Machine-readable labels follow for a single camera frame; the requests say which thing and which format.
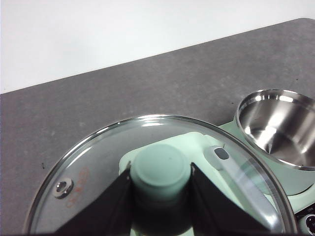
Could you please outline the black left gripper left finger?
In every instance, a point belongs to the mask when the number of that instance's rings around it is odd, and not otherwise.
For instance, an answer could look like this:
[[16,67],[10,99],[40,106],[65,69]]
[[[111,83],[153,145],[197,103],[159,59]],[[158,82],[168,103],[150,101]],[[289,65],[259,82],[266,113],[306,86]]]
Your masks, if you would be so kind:
[[59,229],[57,234],[128,234],[134,215],[131,163],[91,204]]

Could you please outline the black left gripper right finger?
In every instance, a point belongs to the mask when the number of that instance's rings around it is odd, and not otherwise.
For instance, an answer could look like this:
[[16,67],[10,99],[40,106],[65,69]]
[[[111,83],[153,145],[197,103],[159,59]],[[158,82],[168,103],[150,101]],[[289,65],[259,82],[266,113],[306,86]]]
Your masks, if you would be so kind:
[[269,234],[266,226],[226,197],[195,163],[190,164],[189,210],[195,234]]

